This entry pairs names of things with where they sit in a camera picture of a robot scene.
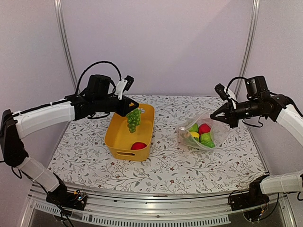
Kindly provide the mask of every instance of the clear plastic bag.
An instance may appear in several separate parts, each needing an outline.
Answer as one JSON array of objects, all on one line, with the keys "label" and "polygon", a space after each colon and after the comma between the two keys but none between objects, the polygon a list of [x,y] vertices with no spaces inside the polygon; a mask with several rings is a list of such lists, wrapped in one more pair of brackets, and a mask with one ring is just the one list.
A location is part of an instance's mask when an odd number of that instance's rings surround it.
[{"label": "clear plastic bag", "polygon": [[[197,123],[198,125],[206,123],[211,127],[210,135],[215,145],[214,148],[207,147],[194,139],[189,130],[195,123]],[[210,119],[209,113],[203,113],[195,118],[189,119],[182,125],[179,125],[177,129],[178,141],[181,144],[202,150],[216,149],[224,142],[224,140],[231,132],[231,130],[226,124]]]}]

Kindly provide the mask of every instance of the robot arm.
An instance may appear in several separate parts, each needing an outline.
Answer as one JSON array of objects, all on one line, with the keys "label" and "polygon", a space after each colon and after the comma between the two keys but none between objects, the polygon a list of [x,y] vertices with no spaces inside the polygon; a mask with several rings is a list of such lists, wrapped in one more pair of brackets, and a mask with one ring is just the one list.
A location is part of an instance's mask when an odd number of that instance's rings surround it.
[{"label": "robot arm", "polygon": [[16,167],[26,176],[45,188],[47,201],[63,207],[83,210],[85,195],[67,192],[63,181],[48,171],[41,163],[31,158],[21,141],[27,135],[60,122],[76,121],[85,117],[94,118],[96,112],[115,112],[121,116],[137,108],[139,104],[123,95],[134,79],[127,76],[116,90],[108,94],[112,80],[103,75],[92,75],[88,86],[79,95],[70,95],[54,103],[45,104],[26,111],[12,113],[6,110],[2,116],[0,145],[4,162]]},{"label": "robot arm", "polygon": [[[210,115],[213,120],[237,127],[240,119],[265,117],[288,130],[303,146],[303,118],[293,100],[284,95],[271,93],[265,78],[257,76],[245,79],[246,102],[238,103],[226,93],[223,85],[215,87],[222,100],[227,103]],[[238,210],[268,202],[268,194],[279,192],[303,192],[303,170],[276,176],[262,176],[250,183],[247,194],[231,196],[232,209]]]}]

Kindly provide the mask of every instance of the green ball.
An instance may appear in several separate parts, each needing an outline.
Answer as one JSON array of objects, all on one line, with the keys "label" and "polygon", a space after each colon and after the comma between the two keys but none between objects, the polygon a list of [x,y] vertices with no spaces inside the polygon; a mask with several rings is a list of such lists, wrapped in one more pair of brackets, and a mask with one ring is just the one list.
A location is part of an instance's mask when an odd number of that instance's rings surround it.
[{"label": "green ball", "polygon": [[212,142],[212,141],[209,141],[209,142],[207,142],[207,141],[202,141],[201,142],[204,146],[207,146],[207,147],[209,147],[209,148],[214,148],[215,147],[215,144],[214,144],[214,142]]},{"label": "green ball", "polygon": [[212,137],[210,135],[210,132],[209,133],[203,133],[201,136],[200,136],[200,140],[201,141],[204,141],[204,142],[211,142],[212,141]]},{"label": "green ball", "polygon": [[199,132],[199,126],[197,123],[195,123],[190,129],[189,131],[195,131],[195,132]]}]

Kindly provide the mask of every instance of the red apple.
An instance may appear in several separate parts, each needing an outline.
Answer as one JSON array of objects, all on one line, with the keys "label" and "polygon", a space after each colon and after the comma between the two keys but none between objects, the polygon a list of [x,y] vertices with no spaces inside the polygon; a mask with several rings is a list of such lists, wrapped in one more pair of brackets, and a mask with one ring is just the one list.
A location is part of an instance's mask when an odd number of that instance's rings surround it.
[{"label": "red apple", "polygon": [[209,133],[210,132],[210,127],[208,124],[201,124],[199,127],[199,134],[202,135],[203,133]]},{"label": "red apple", "polygon": [[132,145],[131,150],[141,150],[143,148],[147,147],[147,145],[145,143],[141,143],[141,142],[136,142]]}]

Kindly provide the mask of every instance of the toy fruit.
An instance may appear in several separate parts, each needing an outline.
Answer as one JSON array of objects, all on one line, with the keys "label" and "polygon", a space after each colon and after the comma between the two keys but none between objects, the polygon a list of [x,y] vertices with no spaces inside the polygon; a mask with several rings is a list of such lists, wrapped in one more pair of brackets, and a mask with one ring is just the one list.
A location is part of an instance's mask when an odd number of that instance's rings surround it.
[{"label": "toy fruit", "polygon": [[131,150],[141,150],[143,148],[147,147],[145,143],[142,142],[136,142],[132,145]]},{"label": "toy fruit", "polygon": [[190,134],[194,137],[195,140],[197,140],[199,142],[199,133],[195,132],[195,131],[191,131]]},{"label": "toy fruit", "polygon": [[136,126],[140,125],[141,123],[141,110],[134,109],[133,111],[129,112],[127,115],[127,127],[130,133],[134,133],[136,131]]},{"label": "toy fruit", "polygon": [[202,135],[203,133],[209,133],[210,132],[210,127],[208,124],[201,124],[199,127],[199,134]]},{"label": "toy fruit", "polygon": [[209,133],[203,133],[201,136],[200,136],[200,140],[201,142],[211,142],[212,141],[212,137],[210,136],[210,132]]},{"label": "toy fruit", "polygon": [[189,131],[199,132],[199,126],[197,123],[195,123]]},{"label": "toy fruit", "polygon": [[214,142],[212,142],[212,141],[210,141],[210,142],[202,141],[201,143],[209,148],[215,147]]}]

